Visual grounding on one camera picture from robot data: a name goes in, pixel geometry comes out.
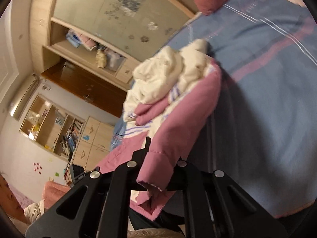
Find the cream and pink hooded jacket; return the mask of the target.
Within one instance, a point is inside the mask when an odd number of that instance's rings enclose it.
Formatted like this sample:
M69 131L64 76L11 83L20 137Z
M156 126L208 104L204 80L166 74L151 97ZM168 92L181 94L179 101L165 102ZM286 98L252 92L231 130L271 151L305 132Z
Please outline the cream and pink hooded jacket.
M109 173L151 139L137 176L145 190L131 197L130 207L152 221L173 196L167 185L174 167L187 159L218 102L221 69L207 50L204 39L178 51L165 46L135 68L124 102L125 131L98 164L102 173Z

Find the pink fuzzy cloth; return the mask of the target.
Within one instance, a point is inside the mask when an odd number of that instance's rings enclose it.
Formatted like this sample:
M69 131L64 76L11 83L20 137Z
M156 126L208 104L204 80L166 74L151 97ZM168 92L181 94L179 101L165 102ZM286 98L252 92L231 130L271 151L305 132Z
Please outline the pink fuzzy cloth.
M69 186L61 185L53 181L46 182L42 191L42 200L44 201L44 208L49 209L50 207L52 207L69 190Z

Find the wooden bookshelf with books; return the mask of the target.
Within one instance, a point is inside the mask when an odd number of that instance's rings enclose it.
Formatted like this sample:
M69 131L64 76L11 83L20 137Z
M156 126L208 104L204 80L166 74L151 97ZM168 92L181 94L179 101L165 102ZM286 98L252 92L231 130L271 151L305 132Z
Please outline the wooden bookshelf with books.
M37 95L19 131L45 151L69 162L84 124L84 119Z

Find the light wood wardrobe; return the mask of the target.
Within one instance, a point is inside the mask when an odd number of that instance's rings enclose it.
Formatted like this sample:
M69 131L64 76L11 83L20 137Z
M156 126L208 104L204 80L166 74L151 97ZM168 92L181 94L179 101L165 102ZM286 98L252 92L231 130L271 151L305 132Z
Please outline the light wood wardrobe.
M66 59L128 90L134 67L152 57L197 11L193 0L32 0L33 68L40 74ZM118 53L118 68L98 68L97 50L75 48L66 38L69 30Z

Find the folded clothes on shelf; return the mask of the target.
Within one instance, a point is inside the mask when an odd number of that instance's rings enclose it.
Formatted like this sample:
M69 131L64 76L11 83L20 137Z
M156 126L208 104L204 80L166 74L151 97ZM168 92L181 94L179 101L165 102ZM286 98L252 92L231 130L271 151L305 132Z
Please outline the folded clothes on shelf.
M73 29L70 29L68 31L68 33L66 34L66 39L75 48L79 48L79 46L83 46L86 50L93 51L94 49L98 47L98 44L94 40L92 40L91 38L88 38L82 33L78 33L74 31Z

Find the yellow knitted cloth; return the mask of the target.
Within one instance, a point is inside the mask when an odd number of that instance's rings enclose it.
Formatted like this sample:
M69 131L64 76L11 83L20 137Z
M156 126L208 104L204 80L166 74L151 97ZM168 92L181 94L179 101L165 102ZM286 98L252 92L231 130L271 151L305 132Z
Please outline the yellow knitted cloth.
M98 49L96 53L96 67L105 68L107 65L107 58L104 50Z

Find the blue striped bed sheet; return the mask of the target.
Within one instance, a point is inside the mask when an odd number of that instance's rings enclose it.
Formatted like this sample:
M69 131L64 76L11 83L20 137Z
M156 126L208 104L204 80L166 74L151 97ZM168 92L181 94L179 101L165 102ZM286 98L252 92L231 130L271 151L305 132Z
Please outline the blue striped bed sheet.
M223 170L274 217L316 199L316 22L287 0L229 0L166 46L196 39L221 69L217 105L186 160ZM178 214L176 192L162 211Z

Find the clear plastic storage box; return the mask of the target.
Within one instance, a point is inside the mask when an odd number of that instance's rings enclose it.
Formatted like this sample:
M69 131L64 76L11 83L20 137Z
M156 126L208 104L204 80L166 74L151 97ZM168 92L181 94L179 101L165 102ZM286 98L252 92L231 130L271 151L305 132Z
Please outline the clear plastic storage box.
M107 51L106 58L106 67L111 71L117 71L122 62L125 60L125 57L121 56L120 54L114 51Z

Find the brown wooden door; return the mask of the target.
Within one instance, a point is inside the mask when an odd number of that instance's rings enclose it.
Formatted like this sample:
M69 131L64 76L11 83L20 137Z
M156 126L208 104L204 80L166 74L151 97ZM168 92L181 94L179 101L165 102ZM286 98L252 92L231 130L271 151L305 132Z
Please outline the brown wooden door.
M77 65L63 60L41 75L111 115L122 114L126 92Z

